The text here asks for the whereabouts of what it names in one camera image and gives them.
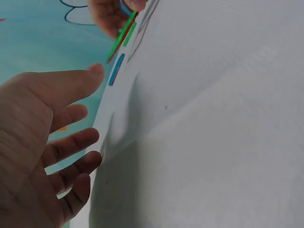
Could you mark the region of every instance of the fingers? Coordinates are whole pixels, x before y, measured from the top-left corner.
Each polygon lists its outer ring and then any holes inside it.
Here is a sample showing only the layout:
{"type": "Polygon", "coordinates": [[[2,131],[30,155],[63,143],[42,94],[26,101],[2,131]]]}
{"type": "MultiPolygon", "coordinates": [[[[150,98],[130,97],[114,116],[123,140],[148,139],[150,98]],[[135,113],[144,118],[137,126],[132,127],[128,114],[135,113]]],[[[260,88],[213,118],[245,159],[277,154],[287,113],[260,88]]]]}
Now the fingers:
{"type": "Polygon", "coordinates": [[[109,37],[117,38],[119,29],[127,22],[129,16],[121,9],[119,0],[89,0],[89,9],[93,21],[109,37]]]}
{"type": "Polygon", "coordinates": [[[126,5],[133,11],[142,11],[146,6],[146,0],[124,0],[126,5]]]}
{"type": "Polygon", "coordinates": [[[38,98],[54,113],[67,105],[90,96],[100,86],[104,78],[101,64],[89,70],[73,70],[46,73],[24,73],[13,78],[10,83],[21,85],[28,94],[38,98]]]}
{"type": "Polygon", "coordinates": [[[60,194],[69,190],[75,182],[77,176],[79,176],[81,173],[90,174],[100,165],[100,163],[100,153],[97,151],[92,151],[65,169],[50,174],[48,177],[55,193],[60,194]]]}
{"type": "Polygon", "coordinates": [[[50,134],[67,125],[76,123],[87,116],[87,108],[82,104],[71,104],[53,117],[50,134]]]}
{"type": "Polygon", "coordinates": [[[78,214],[87,203],[89,196],[90,176],[83,173],[77,176],[71,191],[59,200],[64,215],[64,223],[78,214]]]}
{"type": "Polygon", "coordinates": [[[41,156],[43,167],[48,167],[84,150],[98,141],[99,133],[94,128],[87,128],[66,138],[49,142],[41,156]]]}

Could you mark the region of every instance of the red stripe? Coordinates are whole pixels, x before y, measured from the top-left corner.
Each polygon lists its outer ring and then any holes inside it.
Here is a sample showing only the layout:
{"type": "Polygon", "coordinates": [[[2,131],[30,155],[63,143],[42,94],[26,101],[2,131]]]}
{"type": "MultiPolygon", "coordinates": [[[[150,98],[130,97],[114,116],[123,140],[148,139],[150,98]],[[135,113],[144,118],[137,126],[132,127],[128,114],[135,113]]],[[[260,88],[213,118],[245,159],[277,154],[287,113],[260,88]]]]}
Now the red stripe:
{"type": "Polygon", "coordinates": [[[137,17],[138,13],[136,14],[136,16],[134,17],[133,21],[130,23],[128,29],[126,30],[125,34],[123,35],[122,40],[120,41],[119,45],[117,46],[117,48],[115,49],[115,52],[113,53],[113,55],[110,57],[108,63],[111,62],[112,58],[114,57],[114,55],[116,54],[116,52],[118,51],[118,49],[120,48],[120,46],[122,45],[122,43],[124,42],[125,37],[128,35],[130,28],[132,27],[133,23],[135,22],[135,19],[137,17]]]}

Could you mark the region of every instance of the orange spot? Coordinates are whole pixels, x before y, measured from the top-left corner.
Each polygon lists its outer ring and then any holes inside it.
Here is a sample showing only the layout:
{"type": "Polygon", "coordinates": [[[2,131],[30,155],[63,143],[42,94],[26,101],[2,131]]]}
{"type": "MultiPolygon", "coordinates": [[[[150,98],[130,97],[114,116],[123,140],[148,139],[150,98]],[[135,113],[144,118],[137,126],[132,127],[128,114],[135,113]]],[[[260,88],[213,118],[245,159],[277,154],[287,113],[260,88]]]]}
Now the orange spot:
{"type": "Polygon", "coordinates": [[[60,128],[59,130],[57,130],[56,132],[64,132],[67,130],[67,126],[60,128]]]}
{"type": "Polygon", "coordinates": [[[62,127],[62,128],[60,128],[60,129],[58,129],[57,131],[55,131],[55,132],[64,132],[64,131],[66,131],[67,130],[67,126],[65,126],[65,127],[62,127]]]}

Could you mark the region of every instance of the green mark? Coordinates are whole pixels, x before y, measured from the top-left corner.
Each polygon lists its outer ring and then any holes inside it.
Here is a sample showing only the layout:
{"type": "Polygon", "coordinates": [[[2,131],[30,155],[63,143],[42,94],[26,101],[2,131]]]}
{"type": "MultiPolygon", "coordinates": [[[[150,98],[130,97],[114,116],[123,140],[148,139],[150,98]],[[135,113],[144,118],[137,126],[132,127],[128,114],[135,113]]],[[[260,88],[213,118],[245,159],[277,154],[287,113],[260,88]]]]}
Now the green mark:
{"type": "Polygon", "coordinates": [[[125,33],[127,32],[128,30],[128,27],[131,25],[132,21],[134,20],[134,18],[136,17],[137,15],[137,12],[134,11],[131,16],[129,17],[127,23],[125,24],[123,30],[121,31],[121,33],[119,34],[119,37],[117,38],[117,40],[115,41],[113,47],[112,47],[112,50],[110,52],[110,54],[108,55],[108,58],[107,58],[107,62],[111,59],[112,55],[114,55],[116,49],[119,47],[119,44],[122,42],[122,39],[125,35],[125,33]]]}
{"type": "Polygon", "coordinates": [[[124,40],[124,44],[123,44],[124,47],[128,45],[128,42],[129,42],[129,40],[130,40],[130,38],[132,36],[132,33],[133,33],[134,29],[135,29],[135,26],[136,26],[136,22],[134,22],[134,24],[132,24],[132,27],[130,28],[129,33],[128,33],[126,39],[124,40]]]}

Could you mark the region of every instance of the hand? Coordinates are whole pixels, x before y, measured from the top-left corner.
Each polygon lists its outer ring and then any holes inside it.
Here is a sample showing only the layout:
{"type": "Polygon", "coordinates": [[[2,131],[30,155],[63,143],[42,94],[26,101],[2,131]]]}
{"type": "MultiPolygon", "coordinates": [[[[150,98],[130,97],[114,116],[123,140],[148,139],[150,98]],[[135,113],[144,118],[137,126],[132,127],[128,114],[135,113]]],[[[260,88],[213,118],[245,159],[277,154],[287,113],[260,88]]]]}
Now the hand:
{"type": "MultiPolygon", "coordinates": [[[[146,0],[124,0],[127,7],[134,11],[145,8],[146,0]]],[[[121,9],[120,0],[89,0],[89,9],[93,21],[109,37],[117,38],[118,30],[122,29],[128,20],[128,15],[121,9]]]]}
{"type": "Polygon", "coordinates": [[[48,136],[87,115],[84,106],[71,103],[91,95],[103,77],[97,64],[88,70],[23,73],[0,86],[2,228],[60,228],[86,204],[89,174],[99,166],[100,153],[90,152],[51,175],[45,168],[95,143],[97,130],[49,143],[48,136]]]}

